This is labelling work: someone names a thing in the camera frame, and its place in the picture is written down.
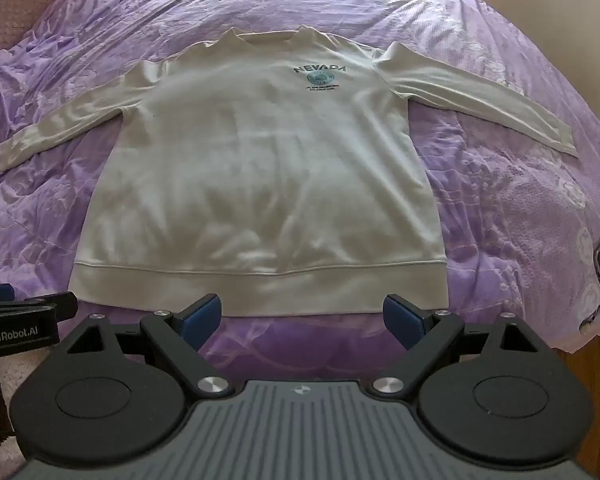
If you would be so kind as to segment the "white Nevada sweatshirt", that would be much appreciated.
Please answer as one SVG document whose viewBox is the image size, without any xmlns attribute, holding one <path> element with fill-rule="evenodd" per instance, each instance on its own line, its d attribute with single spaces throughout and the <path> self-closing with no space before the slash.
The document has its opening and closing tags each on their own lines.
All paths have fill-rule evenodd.
<svg viewBox="0 0 600 480">
<path fill-rule="evenodd" d="M 0 171 L 106 120 L 69 287 L 92 304 L 230 316 L 372 313 L 449 301 L 437 201 L 407 104 L 455 110 L 568 155 L 571 129 L 520 93 L 426 58 L 302 27 L 140 62 L 0 146 Z"/>
</svg>

